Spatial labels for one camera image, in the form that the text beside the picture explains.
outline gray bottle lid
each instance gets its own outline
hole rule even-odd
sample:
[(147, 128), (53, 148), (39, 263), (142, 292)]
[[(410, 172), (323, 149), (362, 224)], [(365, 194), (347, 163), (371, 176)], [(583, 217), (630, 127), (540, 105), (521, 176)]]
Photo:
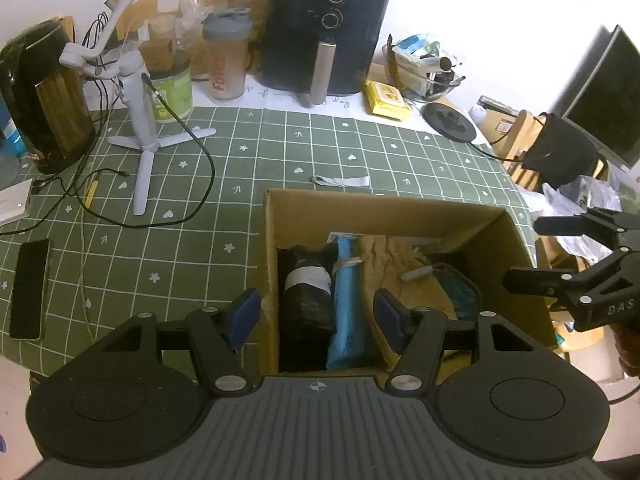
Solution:
[(237, 7), (212, 12), (202, 22), (202, 37), (207, 41), (246, 40), (254, 26), (249, 19), (250, 10)]

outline monitor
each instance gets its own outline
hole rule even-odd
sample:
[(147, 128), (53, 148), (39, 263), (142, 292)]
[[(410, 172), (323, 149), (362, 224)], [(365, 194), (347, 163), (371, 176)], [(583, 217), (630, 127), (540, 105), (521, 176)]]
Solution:
[(634, 168), (640, 161), (640, 54), (620, 26), (563, 116), (613, 162)]

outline black phone screen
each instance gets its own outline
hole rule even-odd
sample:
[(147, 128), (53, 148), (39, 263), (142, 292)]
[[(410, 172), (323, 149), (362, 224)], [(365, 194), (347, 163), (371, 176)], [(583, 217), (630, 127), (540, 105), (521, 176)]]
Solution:
[(9, 324), (9, 337), (13, 339), (37, 340), (42, 336), (49, 247), (48, 239), (20, 246)]

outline white power bank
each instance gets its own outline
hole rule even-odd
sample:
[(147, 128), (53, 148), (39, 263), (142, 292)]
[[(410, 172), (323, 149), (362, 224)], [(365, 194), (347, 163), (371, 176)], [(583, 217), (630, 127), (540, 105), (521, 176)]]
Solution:
[(0, 191), (0, 226), (29, 216), (33, 179)]

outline crosshair symbol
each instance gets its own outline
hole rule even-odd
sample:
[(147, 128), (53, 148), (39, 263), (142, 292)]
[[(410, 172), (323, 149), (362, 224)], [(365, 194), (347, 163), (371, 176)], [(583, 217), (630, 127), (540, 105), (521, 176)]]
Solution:
[(329, 386), (327, 384), (321, 383), (320, 381), (316, 381), (315, 383), (311, 383), (308, 388), (311, 388), (317, 394), (321, 391), (326, 390)]

